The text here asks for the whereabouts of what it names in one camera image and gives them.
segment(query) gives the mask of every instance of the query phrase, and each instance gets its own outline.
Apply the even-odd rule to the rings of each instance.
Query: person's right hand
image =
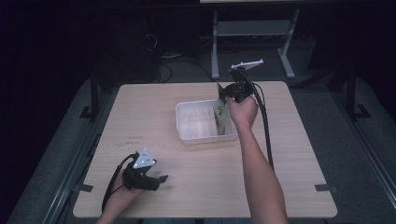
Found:
[[[230,116],[238,131],[251,129],[257,116],[258,105],[256,100],[249,96],[243,102],[237,103],[233,98],[226,97],[230,105]]]

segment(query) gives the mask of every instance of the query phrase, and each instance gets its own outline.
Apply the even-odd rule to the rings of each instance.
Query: white desk leg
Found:
[[[285,68],[286,76],[288,76],[288,78],[295,78],[293,70],[291,69],[291,66],[290,66],[290,63],[289,63],[289,59],[286,56],[286,53],[288,52],[289,44],[290,44],[291,38],[293,37],[294,28],[296,27],[296,23],[297,23],[297,19],[298,19],[298,15],[299,14],[300,14],[300,9],[296,8],[294,10],[293,17],[291,18],[291,21],[290,21],[290,24],[289,24],[289,28],[288,28],[288,32],[286,33],[285,44],[283,45],[282,48],[277,49],[280,61],[282,62],[283,67]]]
[[[218,12],[213,14],[213,48],[212,48],[212,79],[219,79],[218,65]]]

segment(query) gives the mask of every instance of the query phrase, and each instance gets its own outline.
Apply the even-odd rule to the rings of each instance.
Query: person's right arm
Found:
[[[227,97],[227,102],[241,143],[247,203],[253,223],[288,223],[282,188],[251,130],[257,116],[256,100],[249,96],[238,104]]]

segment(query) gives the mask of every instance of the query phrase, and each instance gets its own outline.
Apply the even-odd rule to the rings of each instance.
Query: dark background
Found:
[[[160,52],[177,49],[197,54],[197,37],[211,35],[211,13],[205,10],[155,10],[149,13],[153,15],[149,21],[141,21],[147,11],[105,13],[87,10],[99,7],[99,3],[85,3],[0,3],[0,223],[7,221],[79,87],[109,57],[108,52],[110,57],[121,61],[132,58],[144,66],[122,64],[126,67],[121,69],[119,64],[106,64],[107,75],[101,76],[105,89],[155,78],[158,55],[140,52],[134,44],[126,48],[135,48],[138,59],[122,51],[129,42],[122,38],[125,33],[118,25],[131,25],[132,31],[138,31],[134,34],[155,33],[161,40]],[[336,62],[355,66],[358,76],[373,87],[378,100],[396,119],[395,4],[364,3],[344,5],[337,1],[303,7],[295,36],[318,39],[312,68],[325,69]],[[239,15],[241,19],[252,15],[235,11],[225,15]],[[143,36],[136,35],[134,40],[145,43]]]

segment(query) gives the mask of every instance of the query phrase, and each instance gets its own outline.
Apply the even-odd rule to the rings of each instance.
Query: forearm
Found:
[[[285,201],[274,170],[265,159],[250,128],[238,128],[247,202],[252,220],[287,223]]]

